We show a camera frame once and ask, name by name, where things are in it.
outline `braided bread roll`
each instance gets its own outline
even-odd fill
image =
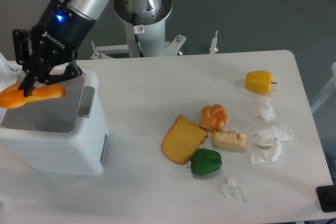
[[[198,124],[208,132],[219,131],[229,121],[226,110],[220,104],[202,108]]]

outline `blue led light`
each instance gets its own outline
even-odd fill
[[[56,18],[58,19],[58,21],[62,21],[63,19],[64,19],[64,17],[63,16],[61,16],[61,15],[56,15]]]

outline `crumpled tissue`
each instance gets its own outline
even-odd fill
[[[220,184],[220,188],[224,194],[224,196],[228,199],[231,198],[231,196],[235,196],[236,198],[242,198],[245,199],[245,193],[242,190],[241,187],[237,185],[235,180],[230,177],[225,177]]]
[[[253,165],[273,163],[281,154],[282,146],[280,141],[274,141],[275,145],[267,150],[258,150],[249,157],[249,162]]]
[[[261,101],[258,106],[252,112],[252,117],[258,118],[261,117],[262,121],[268,124],[270,121],[276,118],[273,107],[271,105],[272,98],[261,97]]]
[[[258,131],[254,137],[254,143],[259,146],[273,146],[274,140],[280,142],[293,141],[295,132],[293,129],[288,128],[287,125],[281,124],[274,125],[269,129]]]

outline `metal bracket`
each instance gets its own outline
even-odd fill
[[[217,34],[218,31],[215,32],[215,36],[212,38],[211,46],[209,48],[209,54],[214,55],[219,53],[219,48],[217,47]]]
[[[1,53],[0,53],[0,62],[2,62],[5,65],[5,69],[10,74],[11,77],[15,78],[15,76],[19,74],[21,69],[13,68]]]
[[[180,49],[184,42],[186,41],[186,37],[178,34],[175,37],[175,40],[172,42],[166,41],[165,43],[165,55],[166,56],[173,56],[173,55],[182,55]],[[96,47],[95,42],[92,40],[92,50],[93,55],[91,56],[91,59],[98,60],[98,59],[113,59],[112,57],[109,57],[107,55],[112,54],[127,54],[129,52],[128,45],[115,45],[115,46],[101,46]]]

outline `white robot column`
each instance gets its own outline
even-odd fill
[[[124,23],[131,58],[165,55],[171,0],[114,0],[114,9]]]

